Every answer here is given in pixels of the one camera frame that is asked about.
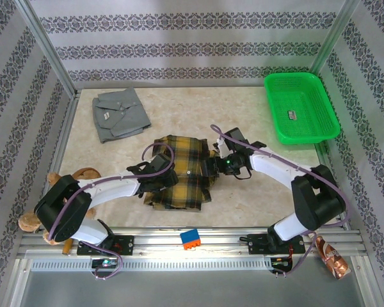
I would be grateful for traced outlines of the yellow plaid long sleeve shirt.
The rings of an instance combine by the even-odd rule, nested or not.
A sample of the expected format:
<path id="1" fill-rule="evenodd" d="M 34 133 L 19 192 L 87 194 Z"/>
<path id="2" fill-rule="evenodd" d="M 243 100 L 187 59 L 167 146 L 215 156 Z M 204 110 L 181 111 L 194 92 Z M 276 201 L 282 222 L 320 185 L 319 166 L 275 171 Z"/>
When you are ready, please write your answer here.
<path id="1" fill-rule="evenodd" d="M 174 171 L 178 183 L 156 193 L 147 193 L 143 201 L 156 210 L 192 210 L 200 211 L 202 204 L 211 201 L 210 188 L 216 181 L 215 176 L 202 173 L 204 162 L 217 156 L 210 150 L 206 139 L 167 135 L 155 139 L 152 154 L 163 153 L 171 156 L 168 147 L 174 152 Z"/>

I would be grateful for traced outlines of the blue orange toy block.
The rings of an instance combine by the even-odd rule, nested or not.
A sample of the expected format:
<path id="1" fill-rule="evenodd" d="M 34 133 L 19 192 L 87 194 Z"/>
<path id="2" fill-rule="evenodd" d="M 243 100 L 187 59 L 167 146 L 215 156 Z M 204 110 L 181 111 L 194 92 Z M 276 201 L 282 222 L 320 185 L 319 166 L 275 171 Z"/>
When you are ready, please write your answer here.
<path id="1" fill-rule="evenodd" d="M 180 234 L 180 239 L 185 250 L 189 250 L 201 245 L 200 236 L 197 229 L 191 229 Z"/>

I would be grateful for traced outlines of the grey folded polo shirt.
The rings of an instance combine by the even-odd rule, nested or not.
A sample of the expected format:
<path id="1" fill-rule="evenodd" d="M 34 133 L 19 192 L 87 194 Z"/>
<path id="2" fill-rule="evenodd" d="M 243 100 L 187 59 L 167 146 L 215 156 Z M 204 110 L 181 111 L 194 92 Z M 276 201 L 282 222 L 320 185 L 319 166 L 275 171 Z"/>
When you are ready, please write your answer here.
<path id="1" fill-rule="evenodd" d="M 151 126 L 134 88 L 97 95 L 92 100 L 92 111 L 101 143 L 141 134 Z"/>

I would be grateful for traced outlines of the green plastic basket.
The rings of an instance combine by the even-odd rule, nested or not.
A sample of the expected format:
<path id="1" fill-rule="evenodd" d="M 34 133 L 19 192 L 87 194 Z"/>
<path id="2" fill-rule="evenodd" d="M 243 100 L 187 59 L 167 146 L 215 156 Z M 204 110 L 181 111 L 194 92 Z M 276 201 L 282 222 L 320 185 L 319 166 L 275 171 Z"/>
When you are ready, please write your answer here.
<path id="1" fill-rule="evenodd" d="M 339 135 L 339 121 L 316 75 L 308 72 L 269 74 L 264 79 L 264 87 L 282 144 L 317 144 Z M 288 110 L 296 112 L 296 121 L 289 120 Z"/>

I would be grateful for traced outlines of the brown foil snack packet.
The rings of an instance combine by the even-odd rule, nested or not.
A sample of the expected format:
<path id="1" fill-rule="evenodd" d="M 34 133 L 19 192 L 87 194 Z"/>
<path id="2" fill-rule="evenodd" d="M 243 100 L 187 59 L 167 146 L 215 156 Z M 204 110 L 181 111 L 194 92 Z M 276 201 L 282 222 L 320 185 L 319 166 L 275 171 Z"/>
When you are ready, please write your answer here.
<path id="1" fill-rule="evenodd" d="M 322 236 L 316 237 L 315 246 L 321 260 L 335 279 L 340 280 L 351 273 L 352 270 L 347 261 Z"/>

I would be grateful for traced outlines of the brown teddy bear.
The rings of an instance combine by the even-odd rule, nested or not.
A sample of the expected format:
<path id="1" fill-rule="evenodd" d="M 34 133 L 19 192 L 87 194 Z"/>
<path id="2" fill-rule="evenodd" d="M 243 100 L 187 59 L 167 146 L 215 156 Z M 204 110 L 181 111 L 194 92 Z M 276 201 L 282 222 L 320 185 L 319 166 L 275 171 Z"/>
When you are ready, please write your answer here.
<path id="1" fill-rule="evenodd" d="M 72 174 L 73 179 L 75 180 L 88 180 L 88 179 L 97 179 L 100 178 L 100 173 L 94 168 L 81 168 Z M 52 187 L 59 179 L 61 175 L 52 172 L 47 176 L 47 181 Z M 37 231 L 42 223 L 37 218 L 33 210 L 25 212 L 18 219 L 19 228 L 25 232 L 35 232 Z"/>

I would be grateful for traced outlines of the slotted aluminium base rail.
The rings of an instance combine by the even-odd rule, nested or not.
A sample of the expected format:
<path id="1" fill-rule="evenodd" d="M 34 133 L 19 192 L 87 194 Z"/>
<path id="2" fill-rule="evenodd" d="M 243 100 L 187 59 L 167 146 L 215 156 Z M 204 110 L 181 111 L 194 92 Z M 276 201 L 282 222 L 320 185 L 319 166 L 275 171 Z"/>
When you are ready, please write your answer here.
<path id="1" fill-rule="evenodd" d="M 209 258 L 248 255 L 248 245 L 239 240 L 251 233 L 266 233 L 265 228 L 199 228 L 201 245 L 185 250 L 180 234 L 185 228 L 113 228 L 118 235 L 132 235 L 135 258 Z M 365 256 L 367 248 L 358 230 L 329 228 L 318 234 L 342 256 Z M 62 258 L 63 246 L 51 246 L 40 233 L 25 233 L 17 252 L 19 259 Z"/>

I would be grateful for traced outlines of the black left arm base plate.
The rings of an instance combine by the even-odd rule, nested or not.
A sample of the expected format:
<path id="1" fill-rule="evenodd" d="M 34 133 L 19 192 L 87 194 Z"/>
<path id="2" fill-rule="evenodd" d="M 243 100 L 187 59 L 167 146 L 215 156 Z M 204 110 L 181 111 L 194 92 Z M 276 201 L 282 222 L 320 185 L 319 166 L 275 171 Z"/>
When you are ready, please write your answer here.
<path id="1" fill-rule="evenodd" d="M 82 241 L 79 241 L 77 255 L 79 256 L 131 256 L 134 246 L 134 237 L 132 235 L 114 235 L 107 237 L 98 246 L 91 247 Z"/>

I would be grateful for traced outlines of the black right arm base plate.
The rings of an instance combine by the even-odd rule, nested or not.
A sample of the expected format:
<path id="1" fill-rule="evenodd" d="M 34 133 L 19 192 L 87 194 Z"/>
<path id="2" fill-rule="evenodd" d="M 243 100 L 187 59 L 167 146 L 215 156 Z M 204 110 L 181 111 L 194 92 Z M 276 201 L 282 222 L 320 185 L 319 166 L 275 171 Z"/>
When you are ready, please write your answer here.
<path id="1" fill-rule="evenodd" d="M 306 252 L 303 237 L 300 235 L 277 246 L 268 242 L 265 233 L 248 234 L 246 240 L 250 255 L 288 255 L 290 251 L 295 255 L 300 255 Z"/>

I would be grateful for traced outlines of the aluminium corner post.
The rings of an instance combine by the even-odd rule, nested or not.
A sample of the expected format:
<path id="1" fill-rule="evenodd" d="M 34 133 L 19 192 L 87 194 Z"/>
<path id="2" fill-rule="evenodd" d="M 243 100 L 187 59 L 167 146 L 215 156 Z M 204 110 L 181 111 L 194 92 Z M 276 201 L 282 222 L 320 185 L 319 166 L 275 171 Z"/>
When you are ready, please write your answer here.
<path id="1" fill-rule="evenodd" d="M 58 79 L 61 81 L 64 89 L 70 98 L 75 98 L 77 89 L 74 86 L 66 68 L 64 67 L 56 48 L 53 46 L 48 34 L 46 33 L 41 20 L 35 13 L 29 0 L 13 0 L 18 11 L 26 21 L 27 26 L 32 32 L 35 40 L 40 46 L 44 56 L 48 59 Z"/>
<path id="2" fill-rule="evenodd" d="M 344 28 L 347 26 L 350 18 L 352 17 L 360 2 L 361 0 L 344 0 L 342 8 L 333 21 L 332 27 L 330 28 L 319 52 L 317 53 L 315 60 L 309 69 L 311 74 L 318 75 L 323 69 L 326 60 L 328 59 L 335 44 L 337 43 L 337 40 L 342 34 Z"/>

